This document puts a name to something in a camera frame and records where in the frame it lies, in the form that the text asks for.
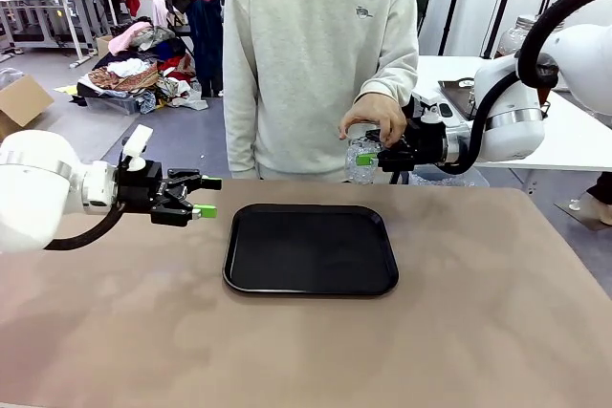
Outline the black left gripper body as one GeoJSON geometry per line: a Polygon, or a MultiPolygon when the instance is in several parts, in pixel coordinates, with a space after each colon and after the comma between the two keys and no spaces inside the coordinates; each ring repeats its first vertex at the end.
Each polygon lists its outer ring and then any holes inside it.
{"type": "Polygon", "coordinates": [[[125,213],[148,213],[163,177],[163,167],[158,161],[146,161],[139,171],[128,171],[122,164],[116,175],[117,200],[122,210],[125,213]]]}

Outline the person's left hand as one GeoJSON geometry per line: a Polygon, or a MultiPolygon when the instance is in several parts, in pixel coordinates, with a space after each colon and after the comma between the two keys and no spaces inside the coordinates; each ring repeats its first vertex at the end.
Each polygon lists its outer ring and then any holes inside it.
{"type": "Polygon", "coordinates": [[[377,124],[380,142],[386,146],[397,143],[407,126],[400,104],[392,97],[367,93],[360,97],[345,113],[339,124],[339,138],[347,138],[348,129],[357,123],[377,124]]]}

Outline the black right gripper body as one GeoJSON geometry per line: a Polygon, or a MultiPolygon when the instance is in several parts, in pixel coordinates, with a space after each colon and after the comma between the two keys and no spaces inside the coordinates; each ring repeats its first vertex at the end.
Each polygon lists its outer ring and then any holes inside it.
{"type": "Polygon", "coordinates": [[[409,122],[400,140],[378,154],[378,166],[383,172],[407,172],[445,157],[446,126],[442,122],[409,122]]]}

